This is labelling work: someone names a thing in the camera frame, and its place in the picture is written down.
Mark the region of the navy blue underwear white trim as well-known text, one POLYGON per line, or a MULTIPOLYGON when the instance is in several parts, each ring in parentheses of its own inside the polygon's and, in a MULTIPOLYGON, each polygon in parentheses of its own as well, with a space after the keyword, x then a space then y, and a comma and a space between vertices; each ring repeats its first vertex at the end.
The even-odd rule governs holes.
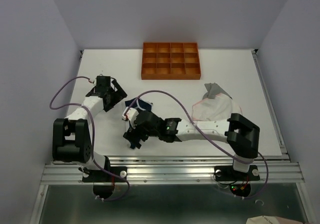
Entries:
MULTIPOLYGON (((125 108, 129 107, 130 104, 133 102, 134 98, 131 100, 127 100, 124 102, 125 104, 125 108)), ((152 102, 148 102, 148 101, 144 101, 141 98, 139 98, 133 105, 132 108, 135 108, 139 113, 142 111, 152 111, 152 107, 153 107, 153 103, 152 102)), ((133 127, 131 126, 131 124, 129 124, 128 130, 132 130, 133 127)))

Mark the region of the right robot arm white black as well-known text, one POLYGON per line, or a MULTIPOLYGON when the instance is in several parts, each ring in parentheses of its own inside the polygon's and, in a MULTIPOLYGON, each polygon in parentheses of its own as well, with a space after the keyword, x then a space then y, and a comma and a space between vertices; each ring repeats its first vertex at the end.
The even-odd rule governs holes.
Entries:
POLYGON ((239 113, 222 120, 162 119, 148 110, 127 108, 122 119, 128 122, 123 137, 132 149, 140 149, 150 137, 166 143, 207 140, 229 144, 234 151, 230 173, 235 179, 246 176, 258 156, 260 128, 239 113))

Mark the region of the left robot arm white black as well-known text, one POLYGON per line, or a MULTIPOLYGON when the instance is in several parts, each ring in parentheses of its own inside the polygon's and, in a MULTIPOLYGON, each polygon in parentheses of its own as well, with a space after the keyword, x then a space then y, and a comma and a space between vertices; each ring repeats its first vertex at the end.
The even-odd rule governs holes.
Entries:
POLYGON ((52 158, 54 161, 77 164, 83 170, 93 170, 95 177, 106 181, 111 177, 110 161, 94 151, 94 117, 110 111, 127 97, 127 93, 111 76, 98 75, 95 80, 85 76, 80 78, 92 83, 93 88, 81 104, 64 104, 64 107, 77 108, 68 116, 53 122, 52 158))

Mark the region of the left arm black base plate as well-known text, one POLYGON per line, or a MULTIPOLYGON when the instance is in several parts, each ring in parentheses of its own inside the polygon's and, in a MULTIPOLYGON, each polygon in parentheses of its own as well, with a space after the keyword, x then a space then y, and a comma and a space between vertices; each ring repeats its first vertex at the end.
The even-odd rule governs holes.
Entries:
MULTIPOLYGON (((114 177, 101 170, 89 170, 87 168, 79 167, 78 170, 82 172, 83 183, 124 183, 119 177, 114 177)), ((121 173, 127 173, 127 167, 125 166, 112 166, 110 172, 126 179, 125 176, 121 176, 121 173)))

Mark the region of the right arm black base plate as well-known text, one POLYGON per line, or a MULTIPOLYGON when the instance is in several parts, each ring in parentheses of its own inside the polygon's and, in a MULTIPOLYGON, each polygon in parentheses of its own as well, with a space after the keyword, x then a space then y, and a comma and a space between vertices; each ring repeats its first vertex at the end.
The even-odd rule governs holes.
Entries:
POLYGON ((256 165, 250 165, 248 172, 236 171, 231 165, 215 166, 213 174, 218 182, 259 181, 261 179, 256 165))

